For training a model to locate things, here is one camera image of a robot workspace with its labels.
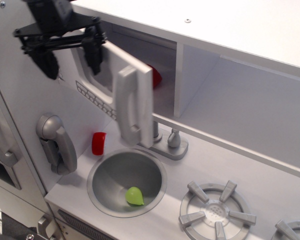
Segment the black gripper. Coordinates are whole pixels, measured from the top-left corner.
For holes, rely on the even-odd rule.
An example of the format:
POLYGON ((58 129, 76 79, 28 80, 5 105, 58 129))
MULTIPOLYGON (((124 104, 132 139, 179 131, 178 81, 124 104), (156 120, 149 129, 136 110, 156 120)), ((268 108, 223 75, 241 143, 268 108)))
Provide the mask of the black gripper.
POLYGON ((26 0, 25 3, 35 23, 15 29, 13 36, 19 38, 26 54, 32 51, 29 56, 48 78, 57 79, 58 61, 51 51, 36 48, 61 50, 83 46, 93 74, 101 71, 101 45, 106 42, 106 36, 99 17, 74 12, 70 0, 26 0))

